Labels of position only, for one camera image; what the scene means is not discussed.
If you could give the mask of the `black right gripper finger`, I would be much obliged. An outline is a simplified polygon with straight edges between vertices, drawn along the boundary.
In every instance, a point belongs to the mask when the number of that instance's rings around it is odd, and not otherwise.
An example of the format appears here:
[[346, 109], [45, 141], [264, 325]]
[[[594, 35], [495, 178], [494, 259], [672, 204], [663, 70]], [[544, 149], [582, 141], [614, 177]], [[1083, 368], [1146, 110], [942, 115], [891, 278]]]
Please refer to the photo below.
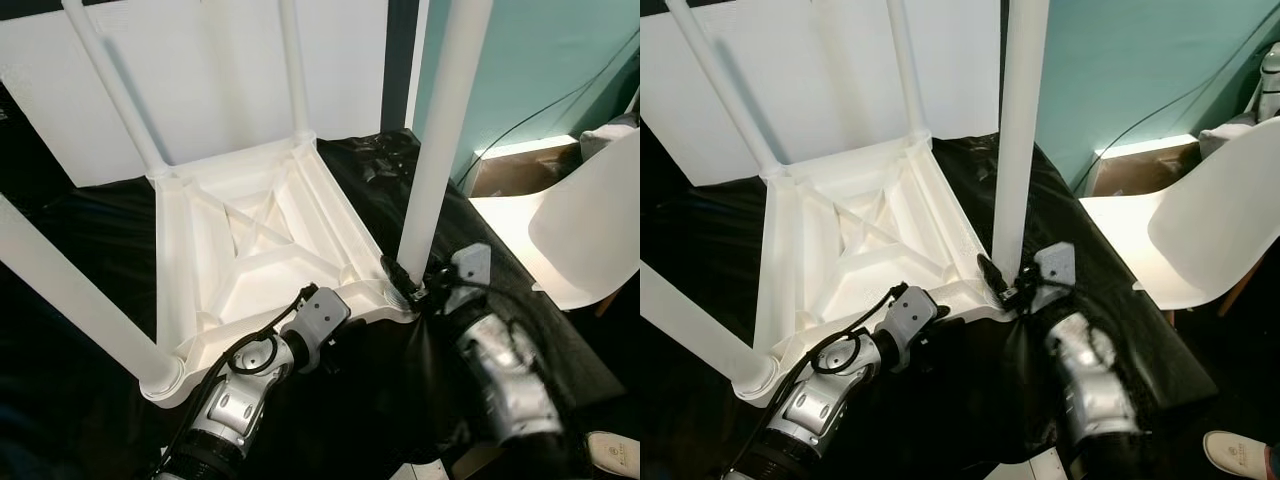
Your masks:
[[1004, 279], [1004, 274], [995, 265], [995, 262], [984, 253], [978, 253], [975, 256], [975, 260], [986, 284], [989, 287], [993, 294], [996, 297], [1010, 297], [1012, 294], [1010, 285]]
[[421, 288], [413, 283], [410, 274], [392, 256], [383, 255], [380, 265], [398, 301], [419, 302], [422, 298]]

